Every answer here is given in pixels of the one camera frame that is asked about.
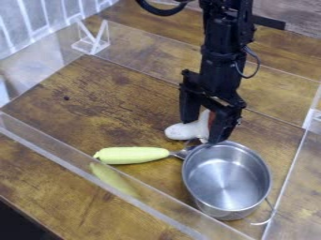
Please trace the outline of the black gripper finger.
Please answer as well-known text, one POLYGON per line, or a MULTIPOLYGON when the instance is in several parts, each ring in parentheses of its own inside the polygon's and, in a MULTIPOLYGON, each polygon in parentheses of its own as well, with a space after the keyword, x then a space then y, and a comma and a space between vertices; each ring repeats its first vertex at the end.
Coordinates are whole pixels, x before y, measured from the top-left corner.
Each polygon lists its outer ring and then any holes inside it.
POLYGON ((198 119, 201 109, 200 94, 185 85, 180 86, 181 121, 188 124, 198 119))
POLYGON ((210 143, 221 143, 230 137, 232 132, 242 119, 241 112, 241 110, 236 109, 216 110, 214 112, 210 112, 210 143))

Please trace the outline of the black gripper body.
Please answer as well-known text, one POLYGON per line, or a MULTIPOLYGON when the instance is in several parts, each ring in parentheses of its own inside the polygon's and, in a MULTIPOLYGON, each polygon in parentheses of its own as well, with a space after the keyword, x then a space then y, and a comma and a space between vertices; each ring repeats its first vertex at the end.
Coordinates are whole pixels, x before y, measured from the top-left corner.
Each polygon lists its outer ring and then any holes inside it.
POLYGON ((214 98, 220 98, 228 103, 228 107, 244 109, 245 100, 237 94, 237 88, 241 83, 241 74, 236 66, 245 66, 246 54, 242 51, 218 53, 210 51, 206 47, 201 48, 202 60, 200 72, 188 69, 182 71, 185 85, 190 90, 200 94, 201 107, 210 110, 222 107, 214 98))

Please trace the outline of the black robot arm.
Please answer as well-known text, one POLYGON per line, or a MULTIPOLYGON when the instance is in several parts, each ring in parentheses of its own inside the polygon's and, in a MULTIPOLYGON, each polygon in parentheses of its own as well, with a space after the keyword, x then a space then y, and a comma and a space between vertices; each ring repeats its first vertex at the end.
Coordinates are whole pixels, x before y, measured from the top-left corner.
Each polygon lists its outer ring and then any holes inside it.
POLYGON ((246 108, 237 89, 246 77, 248 44, 254 34, 252 5, 253 0, 200 0, 205 29, 201 69, 182 71, 180 113, 181 121, 192 123, 202 109, 210 111, 210 143, 229 138, 246 108))

